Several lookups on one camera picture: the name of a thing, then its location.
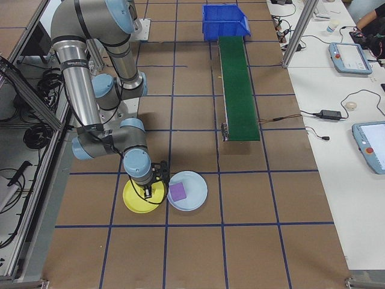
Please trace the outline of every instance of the robotic arm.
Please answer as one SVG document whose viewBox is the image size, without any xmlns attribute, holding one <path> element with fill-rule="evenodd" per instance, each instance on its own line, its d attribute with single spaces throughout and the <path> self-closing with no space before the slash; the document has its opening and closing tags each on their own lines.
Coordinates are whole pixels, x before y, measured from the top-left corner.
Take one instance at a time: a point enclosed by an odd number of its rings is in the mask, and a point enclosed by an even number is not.
<svg viewBox="0 0 385 289">
<path fill-rule="evenodd" d="M 120 127 L 105 130 L 99 108 L 118 109 L 121 101 L 147 94 L 146 77 L 132 56 L 129 43 L 135 31 L 137 13 L 133 2 L 125 0 L 64 0 L 57 8 L 51 26 L 53 48 L 61 63 L 66 89 L 74 115 L 80 124 L 72 141 L 75 157 L 80 160 L 119 153 L 127 173 L 152 196 L 152 184 L 162 180 L 168 185 L 166 162 L 151 163 L 141 120 L 125 119 Z M 85 55 L 87 39 L 98 39 L 105 47 L 118 77 L 98 75 L 91 81 Z M 95 95 L 93 82 L 102 88 Z"/>
</svg>

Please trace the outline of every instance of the person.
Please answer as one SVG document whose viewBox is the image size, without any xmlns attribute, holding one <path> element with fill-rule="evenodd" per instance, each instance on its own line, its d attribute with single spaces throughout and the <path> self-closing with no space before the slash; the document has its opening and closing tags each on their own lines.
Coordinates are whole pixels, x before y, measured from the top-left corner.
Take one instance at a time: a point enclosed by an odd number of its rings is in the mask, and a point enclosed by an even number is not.
<svg viewBox="0 0 385 289">
<path fill-rule="evenodd" d="M 357 22 L 357 28 L 365 36 L 377 34 L 385 23 L 385 3 L 370 11 Z"/>
<path fill-rule="evenodd" d="M 377 59 L 385 58 L 385 3 L 370 11 L 351 33 L 354 42 L 370 48 Z"/>
</svg>

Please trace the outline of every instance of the blue plastic bin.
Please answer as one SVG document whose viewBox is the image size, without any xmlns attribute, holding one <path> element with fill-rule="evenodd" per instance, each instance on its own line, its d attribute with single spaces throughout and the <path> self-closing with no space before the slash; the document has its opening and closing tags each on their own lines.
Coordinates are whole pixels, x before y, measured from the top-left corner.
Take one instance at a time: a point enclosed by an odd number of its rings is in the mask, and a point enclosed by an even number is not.
<svg viewBox="0 0 385 289">
<path fill-rule="evenodd" d="M 246 15 L 236 4 L 203 5 L 202 32 L 205 41 L 219 36 L 246 36 L 250 34 Z"/>
</svg>

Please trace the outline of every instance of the brown floor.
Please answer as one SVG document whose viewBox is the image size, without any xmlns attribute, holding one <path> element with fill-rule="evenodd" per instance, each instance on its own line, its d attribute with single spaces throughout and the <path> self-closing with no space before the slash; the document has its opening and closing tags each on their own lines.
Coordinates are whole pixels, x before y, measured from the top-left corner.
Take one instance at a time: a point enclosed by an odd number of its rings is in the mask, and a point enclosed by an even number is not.
<svg viewBox="0 0 385 289">
<path fill-rule="evenodd" d="M 223 143 L 218 47 L 203 41 L 202 2 L 137 3 L 153 21 L 149 42 L 133 45 L 149 84 L 139 118 L 150 155 L 172 173 L 199 172 L 208 198 L 189 213 L 164 203 L 135 214 L 123 203 L 119 157 L 75 160 L 43 274 L 50 288 L 345 288 L 301 118 L 261 126 L 258 142 Z M 250 20 L 260 118 L 300 113 L 266 3 L 238 3 Z"/>
</svg>

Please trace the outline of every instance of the purple cube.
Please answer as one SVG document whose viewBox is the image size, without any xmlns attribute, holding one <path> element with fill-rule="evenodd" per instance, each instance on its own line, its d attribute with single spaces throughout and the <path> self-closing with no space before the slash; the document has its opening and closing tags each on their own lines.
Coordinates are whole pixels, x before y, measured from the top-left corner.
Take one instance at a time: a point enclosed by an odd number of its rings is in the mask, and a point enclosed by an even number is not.
<svg viewBox="0 0 385 289">
<path fill-rule="evenodd" d="M 185 188 L 183 187 L 182 182 L 178 182 L 175 185 L 170 185 L 170 194 L 171 194 L 171 198 L 174 202 L 176 202 L 177 200 L 186 199 L 186 197 L 187 197 L 186 192 L 185 192 Z"/>
</svg>

